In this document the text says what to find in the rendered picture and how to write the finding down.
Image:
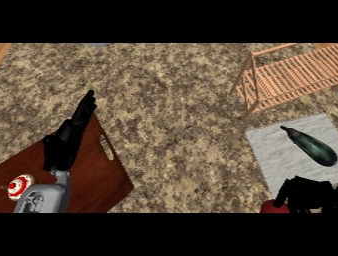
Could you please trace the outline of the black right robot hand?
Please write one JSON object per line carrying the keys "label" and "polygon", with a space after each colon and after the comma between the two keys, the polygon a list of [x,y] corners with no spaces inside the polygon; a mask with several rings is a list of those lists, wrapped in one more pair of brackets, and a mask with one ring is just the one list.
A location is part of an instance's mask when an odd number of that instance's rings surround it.
{"label": "black right robot hand", "polygon": [[338,187],[329,181],[316,181],[300,176],[286,179],[273,202],[276,208],[288,206],[291,213],[308,213],[322,209],[326,214],[338,214]]}

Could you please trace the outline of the red tomato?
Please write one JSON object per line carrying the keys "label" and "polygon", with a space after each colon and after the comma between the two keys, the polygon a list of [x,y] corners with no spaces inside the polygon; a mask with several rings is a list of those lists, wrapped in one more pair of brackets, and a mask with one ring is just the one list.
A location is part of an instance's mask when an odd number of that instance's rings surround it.
{"label": "red tomato", "polygon": [[289,212],[289,208],[288,205],[283,204],[280,207],[275,206],[275,201],[273,200],[267,200],[263,205],[261,205],[261,213],[288,213]]}

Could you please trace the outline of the pale grey placemat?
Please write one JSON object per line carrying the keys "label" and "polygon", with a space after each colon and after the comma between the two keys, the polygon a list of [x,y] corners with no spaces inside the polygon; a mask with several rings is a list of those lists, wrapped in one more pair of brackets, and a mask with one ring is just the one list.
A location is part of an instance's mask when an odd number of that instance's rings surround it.
{"label": "pale grey placemat", "polygon": [[338,154],[338,129],[326,114],[311,115],[249,130],[246,138],[272,195],[277,194],[285,180],[295,176],[338,183],[338,163],[332,167],[322,166],[294,144],[282,126],[311,135]]}

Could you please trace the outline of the pale wooden tiered shelf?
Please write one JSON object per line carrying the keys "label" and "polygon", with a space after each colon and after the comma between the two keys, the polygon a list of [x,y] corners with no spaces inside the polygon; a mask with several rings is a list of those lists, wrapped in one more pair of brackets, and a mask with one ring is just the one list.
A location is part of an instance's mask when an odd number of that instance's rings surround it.
{"label": "pale wooden tiered shelf", "polygon": [[248,54],[230,89],[245,103],[245,117],[338,85],[338,44],[257,66],[258,56],[292,46],[288,43]]}

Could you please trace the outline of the dark green eggplant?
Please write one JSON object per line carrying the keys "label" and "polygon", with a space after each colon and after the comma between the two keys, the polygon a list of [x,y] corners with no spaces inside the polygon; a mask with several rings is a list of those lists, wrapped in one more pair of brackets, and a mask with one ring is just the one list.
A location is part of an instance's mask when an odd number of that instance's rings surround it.
{"label": "dark green eggplant", "polygon": [[338,163],[338,154],[326,143],[294,128],[282,126],[282,129],[294,144],[320,165],[331,167]]}

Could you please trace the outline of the dark brown wooden cutting board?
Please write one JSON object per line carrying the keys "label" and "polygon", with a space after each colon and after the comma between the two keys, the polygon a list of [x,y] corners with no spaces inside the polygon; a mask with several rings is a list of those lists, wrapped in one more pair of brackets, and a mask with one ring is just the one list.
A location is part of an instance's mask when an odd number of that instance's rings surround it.
{"label": "dark brown wooden cutting board", "polygon": [[[114,146],[109,148],[115,156],[109,159],[100,139],[111,143],[97,118],[91,117],[71,169],[69,213],[108,212],[134,189]],[[9,199],[1,186],[19,175],[31,174],[40,184],[56,181],[52,174],[43,170],[43,158],[43,141],[38,141],[0,164],[0,213],[10,213],[15,210],[16,202]]]}

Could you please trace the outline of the red and white can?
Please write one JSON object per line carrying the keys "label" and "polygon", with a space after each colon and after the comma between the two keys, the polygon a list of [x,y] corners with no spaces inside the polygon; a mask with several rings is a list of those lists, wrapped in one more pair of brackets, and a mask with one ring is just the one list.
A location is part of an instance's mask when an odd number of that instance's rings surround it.
{"label": "red and white can", "polygon": [[12,182],[9,183],[7,187],[7,195],[12,201],[18,201],[22,197],[23,192],[28,188],[35,184],[35,178],[31,174],[19,175]]}

